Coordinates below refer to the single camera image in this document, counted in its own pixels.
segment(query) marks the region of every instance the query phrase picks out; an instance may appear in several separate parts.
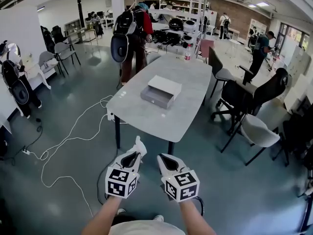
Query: blue cap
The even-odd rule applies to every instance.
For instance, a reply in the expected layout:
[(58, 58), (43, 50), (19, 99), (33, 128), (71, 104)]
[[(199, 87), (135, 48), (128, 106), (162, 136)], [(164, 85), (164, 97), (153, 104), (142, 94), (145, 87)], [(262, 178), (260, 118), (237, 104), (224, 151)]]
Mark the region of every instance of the blue cap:
[(149, 10), (148, 5), (146, 5), (146, 4), (143, 3), (143, 2), (140, 2), (140, 3), (138, 4), (138, 6), (140, 6), (140, 7), (143, 8), (144, 10)]

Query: black helmet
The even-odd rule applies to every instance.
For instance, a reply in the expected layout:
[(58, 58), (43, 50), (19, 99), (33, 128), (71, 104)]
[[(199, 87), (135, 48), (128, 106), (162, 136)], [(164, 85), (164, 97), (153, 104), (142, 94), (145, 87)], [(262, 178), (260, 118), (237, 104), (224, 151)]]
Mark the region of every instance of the black helmet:
[(177, 30), (183, 30), (184, 29), (182, 20), (179, 18), (172, 18), (168, 25), (169, 25), (171, 30), (177, 31)]

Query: open box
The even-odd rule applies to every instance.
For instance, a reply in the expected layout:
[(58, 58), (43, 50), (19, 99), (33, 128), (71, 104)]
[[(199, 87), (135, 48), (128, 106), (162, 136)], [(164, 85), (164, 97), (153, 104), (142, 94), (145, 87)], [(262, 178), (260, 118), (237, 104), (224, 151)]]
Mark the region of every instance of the open box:
[(181, 84), (169, 79), (154, 76), (140, 97), (164, 109), (168, 109), (181, 91)]

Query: plastic bottle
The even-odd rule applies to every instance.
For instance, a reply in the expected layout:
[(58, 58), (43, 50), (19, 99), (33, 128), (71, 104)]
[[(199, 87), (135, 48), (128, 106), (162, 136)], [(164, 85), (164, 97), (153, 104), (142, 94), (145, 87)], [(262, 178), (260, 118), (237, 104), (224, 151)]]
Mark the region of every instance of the plastic bottle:
[(188, 44), (188, 47), (186, 49), (186, 52), (185, 52), (185, 60), (189, 61), (190, 60), (190, 54), (191, 53), (191, 44)]

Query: shoe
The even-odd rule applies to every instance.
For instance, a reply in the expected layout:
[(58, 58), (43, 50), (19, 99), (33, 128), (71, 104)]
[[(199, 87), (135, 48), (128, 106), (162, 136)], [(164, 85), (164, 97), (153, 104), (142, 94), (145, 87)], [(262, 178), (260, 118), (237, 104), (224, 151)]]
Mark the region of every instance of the shoe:
[(120, 208), (120, 209), (117, 210), (117, 215), (120, 215), (120, 214), (123, 213), (123, 212), (126, 212), (126, 210)]
[(155, 221), (164, 222), (164, 217), (162, 215), (157, 215), (153, 218)]

